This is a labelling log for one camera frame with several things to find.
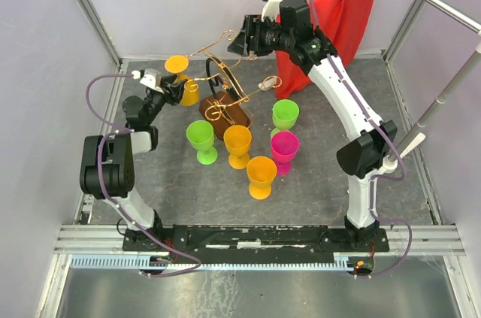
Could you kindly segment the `gold wine glass rack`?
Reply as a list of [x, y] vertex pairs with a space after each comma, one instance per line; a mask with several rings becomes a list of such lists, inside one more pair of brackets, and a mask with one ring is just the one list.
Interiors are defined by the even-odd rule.
[[[213, 101], [209, 102], [208, 107], [205, 109], [204, 118], [211, 123], [224, 119], [230, 126], [237, 125], [238, 122], [228, 112], [228, 109], [232, 107], [240, 108], [241, 110], [246, 111], [251, 117], [254, 117], [253, 113], [248, 108], [244, 107], [244, 104], [249, 102], [253, 95], [261, 92], [258, 86], [257, 90], [254, 92], [246, 93], [233, 73], [233, 68], [239, 65], [243, 60], [255, 61], [257, 59], [256, 56], [249, 55], [248, 57], [241, 57], [233, 65], [227, 65], [210, 51], [210, 48], [217, 45], [223, 38], [226, 38], [228, 41], [233, 41], [234, 34], [234, 30], [226, 30], [222, 32], [213, 43], [202, 47], [194, 53], [183, 55], [187, 56], [189, 59], [193, 56], [203, 54], [209, 63], [213, 62], [216, 65], [218, 70], [216, 74], [212, 74], [209, 77], [197, 77], [191, 79], [196, 83], [198, 81], [207, 81], [211, 88]], [[282, 80], [277, 75], [267, 76], [262, 82], [272, 78], [277, 80], [272, 89], [276, 89], [282, 85]]]

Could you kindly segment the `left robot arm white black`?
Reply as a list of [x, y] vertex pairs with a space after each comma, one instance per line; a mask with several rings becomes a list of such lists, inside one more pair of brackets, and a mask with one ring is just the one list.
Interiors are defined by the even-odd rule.
[[155, 69], [126, 74], [145, 86], [145, 97], [127, 97], [122, 103], [126, 123], [106, 135], [85, 138], [80, 165], [83, 193], [105, 201], [127, 223], [127, 234], [140, 232], [140, 242], [148, 250], [159, 250], [166, 234], [156, 211], [135, 188], [134, 156], [157, 148], [159, 130], [153, 121], [162, 108], [179, 104], [186, 82], [177, 74], [163, 76]]

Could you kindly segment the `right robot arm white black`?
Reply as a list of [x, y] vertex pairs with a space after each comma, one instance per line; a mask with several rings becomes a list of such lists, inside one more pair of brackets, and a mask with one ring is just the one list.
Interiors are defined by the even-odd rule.
[[380, 227], [374, 217], [376, 184], [372, 179], [381, 172], [397, 126], [383, 120], [362, 97], [335, 46], [319, 26], [313, 25], [306, 0], [263, 2], [260, 14], [245, 16], [228, 51], [242, 57], [287, 53], [334, 108], [349, 139], [337, 152], [337, 162], [348, 176], [349, 207], [343, 239], [351, 250], [363, 250]]

